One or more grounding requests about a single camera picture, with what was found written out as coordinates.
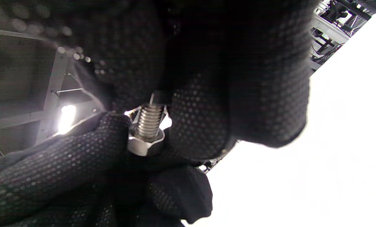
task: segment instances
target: black glove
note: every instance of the black glove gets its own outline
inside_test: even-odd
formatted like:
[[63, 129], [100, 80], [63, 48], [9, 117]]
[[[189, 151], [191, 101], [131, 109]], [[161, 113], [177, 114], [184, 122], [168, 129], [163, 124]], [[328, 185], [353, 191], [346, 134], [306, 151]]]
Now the black glove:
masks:
[[[209, 216], [198, 162], [237, 139], [286, 145], [305, 126], [315, 3], [194, 4], [166, 42], [149, 0], [0, 0], [14, 27], [71, 56], [102, 109], [65, 136], [0, 158], [0, 226], [182, 226]], [[173, 90], [172, 127], [160, 154], [137, 157], [126, 150], [123, 113], [159, 86]]]

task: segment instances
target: wire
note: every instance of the wire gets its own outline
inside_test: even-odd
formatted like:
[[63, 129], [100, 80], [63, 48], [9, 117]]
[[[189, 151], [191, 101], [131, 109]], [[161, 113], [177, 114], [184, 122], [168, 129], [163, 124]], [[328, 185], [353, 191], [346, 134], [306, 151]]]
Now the wire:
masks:
[[4, 156], [4, 154], [0, 151], [0, 153], [2, 154], [2, 156]]

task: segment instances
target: bolt thread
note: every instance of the bolt thread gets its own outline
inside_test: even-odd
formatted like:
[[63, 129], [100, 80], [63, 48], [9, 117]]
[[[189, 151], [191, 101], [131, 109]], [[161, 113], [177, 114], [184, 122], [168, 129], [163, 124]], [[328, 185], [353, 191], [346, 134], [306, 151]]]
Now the bolt thread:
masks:
[[148, 104], [140, 110], [136, 125], [136, 137], [144, 141], [157, 138], [164, 106]]

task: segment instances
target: white wall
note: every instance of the white wall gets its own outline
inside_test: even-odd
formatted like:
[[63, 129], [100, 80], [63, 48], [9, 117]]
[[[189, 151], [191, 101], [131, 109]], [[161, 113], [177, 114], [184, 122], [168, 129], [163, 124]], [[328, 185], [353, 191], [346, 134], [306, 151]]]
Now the white wall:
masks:
[[311, 79], [309, 124], [290, 146], [240, 143], [208, 173], [194, 227], [376, 227], [376, 15]]

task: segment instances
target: bright light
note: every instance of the bright light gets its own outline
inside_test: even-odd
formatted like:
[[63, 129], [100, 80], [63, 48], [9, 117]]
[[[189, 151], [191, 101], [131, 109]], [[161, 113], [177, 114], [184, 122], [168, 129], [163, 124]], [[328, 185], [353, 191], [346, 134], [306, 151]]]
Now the bright light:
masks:
[[164, 130], [164, 129], [166, 129], [166, 128], [169, 128], [169, 127], [171, 127], [171, 125], [172, 125], [172, 120], [171, 120], [171, 118], [168, 116], [168, 114], [167, 115], [165, 115], [165, 118], [164, 118], [164, 120], [161, 122], [161, 124], [160, 124], [160, 129], [161, 130]]
[[129, 116], [129, 115], [131, 115], [133, 112], [135, 112], [134, 109], [124, 112], [124, 115]]
[[63, 106], [61, 109], [61, 118], [59, 119], [58, 134], [63, 135], [70, 131], [76, 116], [76, 107], [74, 105]]

